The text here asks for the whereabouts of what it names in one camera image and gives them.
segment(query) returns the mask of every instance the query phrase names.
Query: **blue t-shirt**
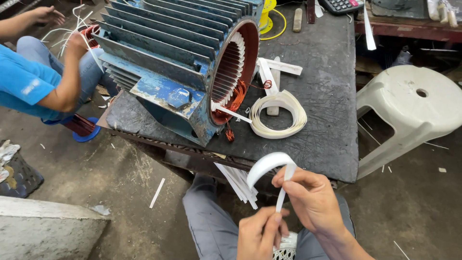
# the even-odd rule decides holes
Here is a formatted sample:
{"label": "blue t-shirt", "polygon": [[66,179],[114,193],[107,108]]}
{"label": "blue t-shirt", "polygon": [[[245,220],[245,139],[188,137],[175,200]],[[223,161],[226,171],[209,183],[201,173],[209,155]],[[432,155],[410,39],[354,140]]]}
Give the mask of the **blue t-shirt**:
{"label": "blue t-shirt", "polygon": [[43,118],[55,119],[59,112],[37,105],[58,86],[61,76],[52,68],[30,62],[0,45],[0,105]]}

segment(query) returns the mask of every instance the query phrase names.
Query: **person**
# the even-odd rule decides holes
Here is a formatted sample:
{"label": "person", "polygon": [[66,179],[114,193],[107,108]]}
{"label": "person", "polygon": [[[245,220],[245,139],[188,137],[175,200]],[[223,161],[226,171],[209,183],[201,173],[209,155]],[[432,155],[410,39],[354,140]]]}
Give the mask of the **person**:
{"label": "person", "polygon": [[[283,187],[304,228],[297,236],[295,260],[373,260],[355,239],[345,199],[336,195],[327,177],[298,168],[284,181],[285,168],[272,180]],[[217,203],[217,182],[196,174],[183,198],[189,229],[201,260],[270,260],[273,246],[288,235],[282,219],[289,214],[261,208],[241,219],[239,227]]]}
{"label": "person", "polygon": [[[36,23],[62,25],[64,21],[64,15],[53,6],[38,7],[0,21],[0,40],[17,39]],[[98,83],[115,95],[116,84],[87,51],[79,33],[67,42],[64,65],[34,37],[21,37],[17,52],[0,45],[0,105],[43,121],[60,120],[73,115]],[[96,48],[92,52],[99,56],[104,51]]]}

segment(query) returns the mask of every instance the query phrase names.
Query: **gray trousers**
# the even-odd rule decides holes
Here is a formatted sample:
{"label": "gray trousers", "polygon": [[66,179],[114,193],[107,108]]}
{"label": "gray trousers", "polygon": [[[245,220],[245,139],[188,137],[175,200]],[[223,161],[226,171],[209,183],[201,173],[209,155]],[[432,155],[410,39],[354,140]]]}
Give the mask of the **gray trousers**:
{"label": "gray trousers", "polygon": [[[189,229],[201,260],[235,260],[239,229],[231,216],[217,205],[217,182],[196,174],[183,198]],[[346,200],[337,195],[343,223],[355,236]],[[329,260],[315,236],[303,228],[297,237],[295,260]]]}

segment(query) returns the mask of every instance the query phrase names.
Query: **hand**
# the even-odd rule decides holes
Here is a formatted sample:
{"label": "hand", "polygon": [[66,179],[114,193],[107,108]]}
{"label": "hand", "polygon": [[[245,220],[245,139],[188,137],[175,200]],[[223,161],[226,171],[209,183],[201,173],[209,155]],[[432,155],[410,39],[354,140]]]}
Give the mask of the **hand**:
{"label": "hand", "polygon": [[340,208],[326,176],[297,168],[289,181],[284,181],[286,168],[271,183],[283,187],[289,195],[300,222],[313,234],[333,235],[345,230]]}
{"label": "hand", "polygon": [[78,32],[73,33],[67,42],[66,55],[71,55],[80,60],[88,51],[85,39]]}
{"label": "hand", "polygon": [[55,10],[54,6],[37,7],[31,12],[35,15],[36,21],[38,23],[44,23],[44,24],[53,23],[56,25],[62,25],[65,22],[65,18],[66,18],[62,13]]}
{"label": "hand", "polygon": [[264,207],[255,215],[241,219],[236,260],[271,260],[273,245],[279,248],[281,235],[289,235],[287,224],[282,220],[288,215],[286,209],[276,213],[276,207]]}

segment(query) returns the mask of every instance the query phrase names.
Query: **white plastic stool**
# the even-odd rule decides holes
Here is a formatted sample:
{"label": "white plastic stool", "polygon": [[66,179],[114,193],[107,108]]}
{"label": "white plastic stool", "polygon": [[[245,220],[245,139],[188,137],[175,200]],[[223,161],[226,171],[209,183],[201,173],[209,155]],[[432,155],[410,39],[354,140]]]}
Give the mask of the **white plastic stool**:
{"label": "white plastic stool", "polygon": [[462,90],[427,68],[401,65],[384,70],[357,93],[356,102],[358,118],[372,108],[395,131],[359,161],[358,179],[462,125]]}

